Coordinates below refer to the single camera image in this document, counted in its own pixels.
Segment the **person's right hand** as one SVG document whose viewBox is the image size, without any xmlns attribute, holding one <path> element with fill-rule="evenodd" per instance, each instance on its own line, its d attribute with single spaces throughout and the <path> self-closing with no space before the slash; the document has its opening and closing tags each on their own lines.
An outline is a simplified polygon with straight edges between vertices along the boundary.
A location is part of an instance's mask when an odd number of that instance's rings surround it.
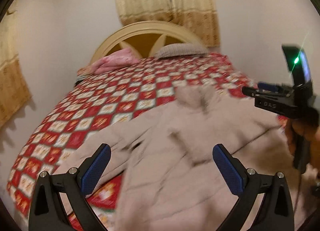
<svg viewBox="0 0 320 231">
<path fill-rule="evenodd" d="M 295 154 L 296 141 L 294 134 L 303 136 L 310 142 L 310 164 L 319 170 L 320 166 L 320 142 L 319 142 L 319 127 L 316 128 L 311 124 L 297 119 L 288 119 L 285 128 L 287 144 L 292 155 Z"/>
</svg>

